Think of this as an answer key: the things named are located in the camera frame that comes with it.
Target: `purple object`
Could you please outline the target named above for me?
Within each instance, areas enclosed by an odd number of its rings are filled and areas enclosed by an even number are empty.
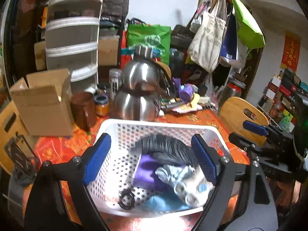
[[[172,77],[175,89],[180,93],[181,92],[181,79]]]
[[[160,192],[170,191],[170,186],[163,183],[155,171],[162,167],[151,155],[141,155],[138,166],[133,175],[133,186]]]
[[[179,97],[183,102],[191,102],[193,99],[194,89],[191,84],[186,84],[184,89],[179,93]]]

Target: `hanging bag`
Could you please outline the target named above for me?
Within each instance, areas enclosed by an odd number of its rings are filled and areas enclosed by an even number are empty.
[[[169,26],[129,24],[127,29],[127,46],[135,47],[142,45],[159,49],[161,53],[161,61],[164,64],[169,65],[170,36],[171,28]]]
[[[201,0],[198,5],[197,12],[195,13],[192,22],[190,24],[189,30],[193,33],[197,33],[198,29],[202,24],[202,13],[203,11],[208,12],[211,8],[213,0]]]
[[[238,37],[237,30],[238,23],[233,10],[230,14],[228,28],[221,47],[220,56],[226,63],[240,69],[245,66],[247,47]]]
[[[240,0],[232,0],[235,18],[238,22],[238,36],[249,49],[265,46],[262,31],[251,13]]]
[[[212,73],[218,65],[226,16],[226,0],[218,0],[211,13],[204,11],[202,24],[187,50],[192,61],[209,73]]]

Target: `red banner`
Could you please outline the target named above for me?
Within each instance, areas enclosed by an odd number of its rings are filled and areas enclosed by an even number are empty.
[[[300,38],[293,35],[292,33],[286,32],[285,47],[283,50],[280,67],[282,69],[288,67],[296,72],[300,50],[301,50]]]

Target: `green bag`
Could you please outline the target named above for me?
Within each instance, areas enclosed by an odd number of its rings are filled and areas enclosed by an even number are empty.
[[[159,49],[161,52],[161,61],[169,65],[171,27],[129,24],[127,34],[128,47],[143,45]]]
[[[240,0],[232,0],[238,21],[238,36],[249,49],[265,47],[264,36],[256,20]]]

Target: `blue gripper pad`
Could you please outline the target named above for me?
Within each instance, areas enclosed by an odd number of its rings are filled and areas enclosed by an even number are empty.
[[[219,154],[214,148],[209,147],[199,134],[193,135],[191,148],[196,155],[205,178],[212,182],[213,185],[216,185],[217,176],[221,169]]]
[[[89,185],[91,181],[96,179],[98,172],[100,171],[100,168],[110,150],[111,137],[108,134],[105,134],[104,137],[103,135],[97,140],[98,147],[86,164],[86,171],[84,175],[84,183],[86,185]]]
[[[260,136],[267,136],[266,128],[251,121],[244,121],[243,128]]]

